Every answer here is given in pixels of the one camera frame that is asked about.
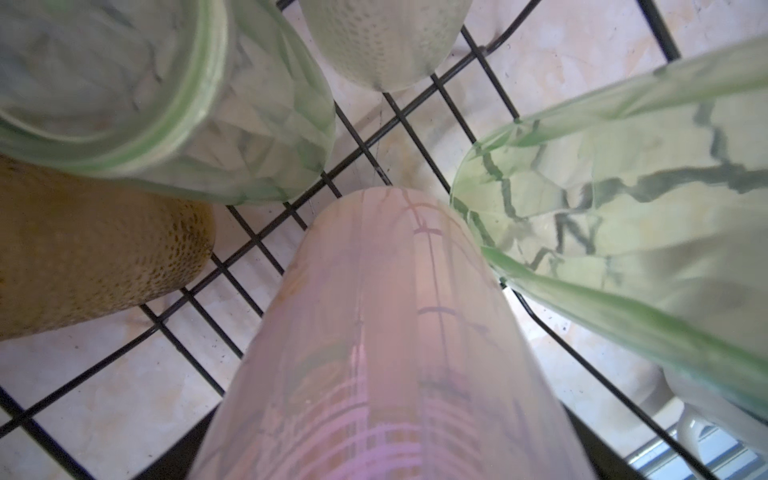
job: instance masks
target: dish rack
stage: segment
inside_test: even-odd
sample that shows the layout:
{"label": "dish rack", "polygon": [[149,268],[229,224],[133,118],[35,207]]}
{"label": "dish rack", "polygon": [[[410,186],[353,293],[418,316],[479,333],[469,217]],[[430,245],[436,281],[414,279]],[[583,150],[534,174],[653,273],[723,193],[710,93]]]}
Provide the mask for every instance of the dish rack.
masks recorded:
{"label": "dish rack", "polygon": [[[277,7],[282,11],[293,0],[279,0]],[[407,134],[410,136],[419,152],[424,158],[424,161],[429,165],[430,169],[437,177],[439,183],[450,192],[449,182],[445,179],[445,176],[440,171],[437,163],[432,159],[431,155],[425,148],[421,139],[414,131],[413,127],[409,123],[408,116],[419,105],[423,104],[428,98],[434,94],[439,94],[445,103],[448,105],[453,117],[464,134],[470,142],[475,143],[477,138],[472,133],[467,121],[464,119],[456,104],[451,99],[451,96],[445,89],[445,83],[454,78],[460,71],[470,65],[472,62],[477,61],[482,70],[488,76],[488,79],[493,84],[495,90],[498,92],[499,100],[503,103],[513,118],[518,118],[519,113],[512,103],[510,97],[505,92],[496,74],[493,72],[486,57],[491,55],[495,50],[501,47],[512,34],[522,25],[525,19],[534,11],[536,6],[541,0],[530,0],[528,4],[522,9],[518,17],[512,22],[511,25],[495,40],[491,41],[485,46],[477,45],[472,35],[466,27],[462,27],[461,35],[470,48],[470,52],[463,58],[458,60],[446,73],[441,76],[436,74],[431,75],[432,83],[421,92],[416,98],[410,101],[405,107],[400,108],[392,95],[384,93],[383,97],[394,111],[394,117],[383,124],[373,135],[363,140],[360,137],[359,132],[350,123],[347,116],[336,105],[336,115],[339,117],[344,127],[352,135],[353,140],[357,143],[357,148],[349,155],[346,156],[339,164],[329,171],[324,171],[321,178],[306,192],[304,192],[294,202],[286,202],[283,204],[284,209],[276,218],[274,218],[269,224],[259,231],[255,231],[243,218],[243,216],[234,207],[229,206],[227,209],[233,216],[235,221],[243,228],[243,230],[249,236],[249,240],[241,246],[238,250],[232,253],[227,258],[219,258],[216,254],[212,255],[212,261],[215,265],[215,270],[208,273],[201,281],[189,289],[181,290],[181,297],[171,304],[165,311],[159,315],[155,314],[148,306],[140,306],[141,310],[149,317],[153,325],[149,329],[146,329],[141,334],[133,338],[130,342],[123,345],[121,348],[115,350],[112,354],[103,358],[100,362],[97,362],[91,368],[85,370],[80,375],[76,376],[62,387],[56,389],[53,393],[44,397],[42,400],[36,402],[34,405],[27,409],[23,409],[2,387],[0,387],[0,407],[11,417],[4,425],[0,425],[0,439],[6,436],[8,433],[15,429],[24,429],[26,433],[31,436],[72,478],[78,480],[92,480],[94,476],[82,465],[80,465],[69,453],[67,453],[61,445],[59,445],[34,419],[35,415],[42,412],[61,397],[78,388],[80,384],[90,379],[92,376],[99,373],[101,370],[120,359],[122,356],[130,352],[136,346],[142,344],[149,337],[155,333],[160,332],[169,340],[178,352],[193,366],[193,368],[200,374],[200,376],[220,395],[224,394],[224,389],[213,378],[209,372],[200,364],[200,362],[190,353],[190,351],[184,346],[184,344],[170,331],[166,326],[166,322],[170,319],[171,315],[177,312],[182,306],[190,304],[203,319],[214,329],[220,339],[232,350],[232,352],[238,357],[243,356],[243,352],[232,339],[224,332],[224,330],[218,325],[216,319],[214,319],[197,301],[196,295],[200,293],[206,286],[210,285],[215,279],[223,276],[226,278],[234,289],[242,296],[243,300],[250,306],[253,311],[259,316],[263,315],[263,309],[254,301],[253,297],[243,288],[242,284],[235,278],[230,272],[235,262],[250,252],[252,249],[258,249],[264,255],[264,257],[271,263],[274,269],[282,275],[284,273],[283,265],[281,265],[275,256],[266,247],[263,240],[267,235],[272,233],[282,222],[293,218],[298,225],[306,230],[307,224],[299,215],[298,209],[304,204],[310,201],[315,194],[320,192],[324,187],[328,187],[330,191],[336,196],[341,197],[342,194],[339,188],[334,184],[334,179],[340,175],[347,167],[349,167],[356,159],[363,156],[374,171],[378,174],[381,181],[386,185],[392,185],[392,181],[387,176],[386,172],[377,162],[374,155],[371,153],[373,146],[381,140],[388,132],[390,132],[397,125],[401,124]],[[637,0],[641,11],[648,23],[649,28],[653,32],[653,35],[664,54],[667,61],[673,61],[680,58],[680,52],[678,51],[672,36],[664,24],[659,11],[656,8],[653,0]],[[523,306],[525,311],[530,317],[562,348],[564,348],[576,361],[578,361],[591,375],[593,375],[603,386],[605,386],[619,401],[621,401],[629,410],[631,410],[645,425],[653,430],[659,440],[666,442],[672,451],[676,452],[682,457],[689,465],[692,465],[704,478],[716,478],[714,474],[707,469],[705,465],[695,459],[688,451],[686,451],[678,442],[676,442],[670,433],[659,426],[648,414],[646,414],[637,404],[632,402],[625,394],[623,394],[613,383],[611,383],[605,376],[603,376],[597,369],[595,369],[582,355],[569,346],[553,329],[551,329],[546,323],[544,323],[531,309],[526,302],[525,298],[520,293],[515,292],[515,296]],[[623,459],[617,457],[610,448],[608,448],[583,422],[581,422],[577,416],[568,411],[569,418],[574,424],[574,428],[579,436],[579,439],[584,444],[584,449],[591,460],[592,465],[599,478],[642,478],[642,476],[633,470]],[[149,478],[183,478],[187,469],[190,466],[194,453],[199,446],[205,430],[210,422],[213,412],[209,413],[202,421],[200,421],[186,436],[184,436],[174,447],[171,448],[165,455],[158,459],[153,465],[151,465],[146,471],[140,474],[136,478],[149,479]]]}

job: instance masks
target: transparent green glass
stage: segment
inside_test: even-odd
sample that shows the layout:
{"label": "transparent green glass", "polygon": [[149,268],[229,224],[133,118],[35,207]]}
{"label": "transparent green glass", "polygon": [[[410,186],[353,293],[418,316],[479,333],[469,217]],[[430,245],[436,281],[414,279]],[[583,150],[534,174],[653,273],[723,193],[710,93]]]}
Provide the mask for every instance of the transparent green glass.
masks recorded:
{"label": "transparent green glass", "polygon": [[515,288],[768,415],[768,38],[475,144],[452,188]]}
{"label": "transparent green glass", "polygon": [[270,0],[0,0],[0,152],[227,204],[286,201],[335,138]]}

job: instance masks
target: brown textured glass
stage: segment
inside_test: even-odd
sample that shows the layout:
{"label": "brown textured glass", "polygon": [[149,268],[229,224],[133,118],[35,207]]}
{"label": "brown textured glass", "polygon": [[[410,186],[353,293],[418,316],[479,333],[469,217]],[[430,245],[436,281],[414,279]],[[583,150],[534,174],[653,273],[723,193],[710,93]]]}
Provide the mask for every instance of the brown textured glass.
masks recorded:
{"label": "brown textured glass", "polygon": [[214,245],[210,205],[0,155],[0,340],[181,288]]}
{"label": "brown textured glass", "polygon": [[190,478],[593,478],[471,238],[416,191],[328,207]]}

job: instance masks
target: metal wire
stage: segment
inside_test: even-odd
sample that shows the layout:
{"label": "metal wire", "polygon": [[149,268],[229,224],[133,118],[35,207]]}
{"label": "metal wire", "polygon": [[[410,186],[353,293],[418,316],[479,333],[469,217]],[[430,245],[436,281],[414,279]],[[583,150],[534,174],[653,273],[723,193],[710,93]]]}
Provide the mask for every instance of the metal wire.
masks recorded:
{"label": "metal wire", "polygon": [[[292,3],[293,0],[278,0],[277,6],[280,10],[285,9]],[[0,408],[3,408],[11,419],[4,425],[0,425],[0,439],[8,433],[14,431],[16,428],[23,428],[61,467],[73,478],[91,479],[93,478],[88,471],[83,468],[74,458],[72,458],[34,419],[33,417],[44,409],[52,405],[61,397],[71,392],[80,386],[83,382],[87,381],[101,370],[112,364],[115,360],[129,353],[133,348],[142,344],[145,340],[153,336],[156,332],[160,331],[163,335],[174,345],[179,353],[195,368],[200,376],[208,382],[208,384],[220,395],[224,394],[223,388],[216,382],[216,380],[209,374],[208,371],[194,358],[194,356],[187,350],[184,344],[170,331],[166,326],[166,322],[170,317],[176,313],[182,306],[189,303],[214,329],[217,335],[232,349],[232,351],[240,358],[243,352],[234,344],[232,339],[226,334],[226,332],[218,325],[215,319],[205,310],[205,308],[197,301],[195,296],[200,293],[204,288],[209,286],[219,276],[229,281],[233,288],[240,294],[247,305],[259,316],[263,315],[263,310],[253,300],[251,295],[243,288],[242,284],[231,273],[230,268],[243,256],[248,254],[252,249],[257,248],[270,262],[276,272],[280,275],[284,273],[284,268],[269,249],[264,245],[264,239],[270,235],[279,225],[281,225],[288,218],[293,218],[302,230],[306,230],[307,225],[301,216],[298,214],[300,209],[306,202],[317,194],[323,187],[328,187],[336,197],[341,197],[342,193],[339,188],[334,184],[333,180],[338,177],[349,165],[354,163],[359,157],[364,156],[367,161],[372,165],[374,171],[379,175],[379,178],[385,185],[392,185],[392,181],[386,175],[384,169],[371,153],[371,148],[376,142],[380,141],[385,135],[387,135],[398,124],[401,124],[410,138],[413,140],[419,152],[424,157],[425,161],[438,178],[440,184],[446,191],[450,192],[450,184],[440,171],[438,165],[432,159],[431,155],[425,148],[419,136],[414,131],[412,125],[409,123],[407,117],[416,108],[423,104],[434,93],[439,92],[445,103],[448,105],[449,110],[452,112],[453,117],[462,128],[467,138],[474,143],[477,138],[472,132],[472,129],[464,119],[461,111],[456,106],[455,102],[451,99],[449,93],[445,89],[445,84],[453,79],[460,71],[470,65],[474,60],[477,60],[483,71],[488,76],[491,83],[494,85],[495,90],[498,92],[499,97],[512,115],[513,118],[517,118],[519,113],[512,104],[510,98],[507,96],[506,91],[502,87],[501,83],[496,78],[495,73],[486,61],[485,57],[490,55],[493,51],[496,51],[501,47],[523,24],[525,19],[534,11],[537,5],[541,3],[541,0],[531,0],[521,10],[517,18],[510,24],[510,26],[486,46],[478,46],[469,31],[462,27],[462,36],[466,40],[470,47],[470,53],[460,58],[450,69],[442,76],[433,74],[431,76],[432,84],[429,85],[423,92],[421,92],[416,98],[410,101],[405,107],[400,108],[390,94],[385,93],[384,98],[395,113],[395,117],[391,118],[384,125],[382,125],[373,135],[368,139],[363,140],[359,132],[354,128],[348,117],[342,112],[339,105],[336,105],[336,115],[341,120],[346,130],[352,135],[353,140],[357,143],[357,148],[347,155],[341,162],[339,162],[333,169],[328,172],[322,172],[320,179],[306,192],[304,192],[294,202],[283,203],[285,210],[280,212],[274,219],[272,219],[264,228],[256,232],[243,218],[240,212],[235,207],[228,207],[229,213],[233,216],[236,222],[243,228],[248,236],[249,240],[232,253],[228,258],[222,260],[215,254],[211,256],[216,269],[207,274],[199,283],[192,286],[190,289],[182,289],[182,296],[171,304],[161,314],[156,315],[146,305],[140,306],[141,310],[147,317],[153,322],[153,326],[136,336],[130,342],[123,345],[121,348],[115,350],[111,355],[105,357],[100,362],[97,362],[91,368],[85,370],[80,375],[76,376],[63,386],[50,393],[42,400],[36,402],[34,405],[27,409],[23,409],[5,390],[0,388]],[[637,0],[638,5],[643,12],[647,23],[654,33],[657,43],[664,56],[668,61],[673,61],[680,57],[680,52],[672,39],[672,36],[664,24],[664,20],[659,13],[653,0]],[[692,465],[704,478],[715,478],[707,468],[698,462],[694,457],[690,455],[685,449],[683,449],[677,442],[674,441],[654,420],[645,414],[636,404],[634,404],[621,390],[613,385],[608,379],[600,374],[584,357],[578,354],[572,347],[570,347],[557,333],[552,331],[544,322],[539,319],[535,313],[531,310],[528,303],[519,293],[515,292],[521,305],[525,308],[526,312],[531,318],[545,330],[558,344],[560,344],[568,353],[570,353],[581,365],[583,365],[588,372],[590,372],[595,378],[600,381],[612,394],[614,394],[622,403],[624,403],[635,415],[640,418],[641,421],[646,423],[649,428],[653,429],[665,442],[667,442],[672,449],[680,454],[690,465]]]}

